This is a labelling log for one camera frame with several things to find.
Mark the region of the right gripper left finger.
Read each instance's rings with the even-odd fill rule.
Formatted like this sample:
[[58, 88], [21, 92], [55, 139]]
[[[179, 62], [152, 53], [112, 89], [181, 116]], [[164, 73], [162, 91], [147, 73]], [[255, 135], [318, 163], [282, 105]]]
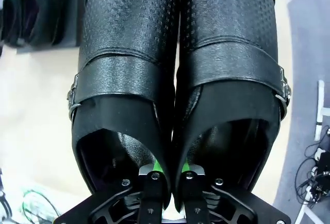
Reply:
[[89, 223], [161, 223], [166, 178], [153, 156], [113, 158], [98, 172], [96, 191], [104, 199]]

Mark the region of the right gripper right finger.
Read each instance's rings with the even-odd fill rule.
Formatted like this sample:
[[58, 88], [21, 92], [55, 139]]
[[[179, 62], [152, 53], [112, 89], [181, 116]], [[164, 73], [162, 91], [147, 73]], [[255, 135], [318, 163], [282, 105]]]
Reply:
[[185, 162], [178, 185], [178, 203], [186, 223], [258, 223], [254, 210], [222, 188], [224, 181], [207, 181], [204, 169]]

